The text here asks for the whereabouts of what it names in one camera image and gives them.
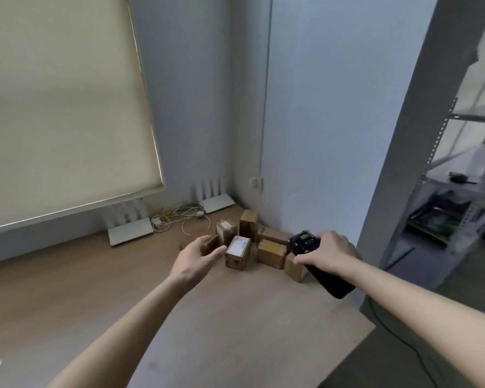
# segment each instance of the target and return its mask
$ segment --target black device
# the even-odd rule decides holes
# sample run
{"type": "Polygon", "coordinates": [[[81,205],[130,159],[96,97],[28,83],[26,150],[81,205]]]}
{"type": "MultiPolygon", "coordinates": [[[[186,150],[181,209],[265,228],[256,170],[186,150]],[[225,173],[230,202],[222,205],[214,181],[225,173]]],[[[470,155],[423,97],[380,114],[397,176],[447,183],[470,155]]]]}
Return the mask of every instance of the black device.
{"type": "MultiPolygon", "coordinates": [[[[320,247],[320,239],[316,238],[307,230],[292,236],[289,241],[289,248],[294,255],[306,254],[317,250],[320,247]]],[[[341,300],[356,287],[337,275],[329,274],[314,265],[306,265],[306,268],[320,282],[320,284],[329,292],[330,295],[341,300]]]]}

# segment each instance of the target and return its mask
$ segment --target person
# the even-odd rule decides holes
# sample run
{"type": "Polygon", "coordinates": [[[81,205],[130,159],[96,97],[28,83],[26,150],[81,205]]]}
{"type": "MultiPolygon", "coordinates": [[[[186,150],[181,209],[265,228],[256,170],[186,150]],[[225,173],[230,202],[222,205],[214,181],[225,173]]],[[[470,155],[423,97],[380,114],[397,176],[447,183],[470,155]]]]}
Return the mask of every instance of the person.
{"type": "MultiPolygon", "coordinates": [[[[401,319],[472,384],[485,388],[485,314],[364,263],[346,237],[318,235],[320,247],[295,258],[349,281],[401,319]]],[[[226,252],[202,256],[209,236],[178,255],[170,274],[124,317],[96,339],[49,388],[124,388],[164,320],[226,252]]]]}

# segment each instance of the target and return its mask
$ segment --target window blind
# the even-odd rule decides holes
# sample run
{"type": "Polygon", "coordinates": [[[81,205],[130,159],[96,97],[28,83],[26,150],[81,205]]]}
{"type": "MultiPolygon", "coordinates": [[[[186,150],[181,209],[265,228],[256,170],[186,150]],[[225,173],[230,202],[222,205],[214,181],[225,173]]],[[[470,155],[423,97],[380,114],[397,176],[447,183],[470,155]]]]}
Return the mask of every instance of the window blind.
{"type": "Polygon", "coordinates": [[[127,0],[0,0],[0,231],[162,187],[127,0]]]}

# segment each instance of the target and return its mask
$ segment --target desk surface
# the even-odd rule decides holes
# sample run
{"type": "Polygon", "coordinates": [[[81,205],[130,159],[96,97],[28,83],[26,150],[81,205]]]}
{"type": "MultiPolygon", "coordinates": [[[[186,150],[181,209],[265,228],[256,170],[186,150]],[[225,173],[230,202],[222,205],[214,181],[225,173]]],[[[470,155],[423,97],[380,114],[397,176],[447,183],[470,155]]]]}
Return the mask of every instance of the desk surface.
{"type": "MultiPolygon", "coordinates": [[[[194,221],[186,229],[207,226],[194,221]]],[[[47,384],[166,277],[182,239],[174,226],[112,248],[104,232],[0,262],[0,388],[47,384]]],[[[129,386],[314,388],[372,329],[312,278],[220,261],[172,311],[129,386]]]]}

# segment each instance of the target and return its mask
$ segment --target floor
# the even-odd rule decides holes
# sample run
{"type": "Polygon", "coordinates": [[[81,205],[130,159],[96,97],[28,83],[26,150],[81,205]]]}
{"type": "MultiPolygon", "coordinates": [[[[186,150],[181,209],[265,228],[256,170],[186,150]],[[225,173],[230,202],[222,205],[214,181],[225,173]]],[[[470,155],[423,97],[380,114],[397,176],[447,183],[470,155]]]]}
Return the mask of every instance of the floor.
{"type": "MultiPolygon", "coordinates": [[[[186,226],[200,235],[207,221],[186,226]]],[[[45,386],[167,276],[183,237],[174,226],[112,248],[98,233],[0,262],[0,388],[45,386]]],[[[129,386],[313,388],[372,330],[314,279],[220,260],[169,315],[129,386]]]]}
{"type": "MultiPolygon", "coordinates": [[[[460,263],[437,289],[437,293],[485,312],[485,243],[460,263]]],[[[473,387],[407,326],[380,306],[374,305],[374,308],[392,331],[419,350],[438,387],[473,387]]],[[[377,329],[335,369],[320,388],[433,387],[413,350],[381,327],[370,313],[368,304],[363,312],[377,325],[377,329]]]]}

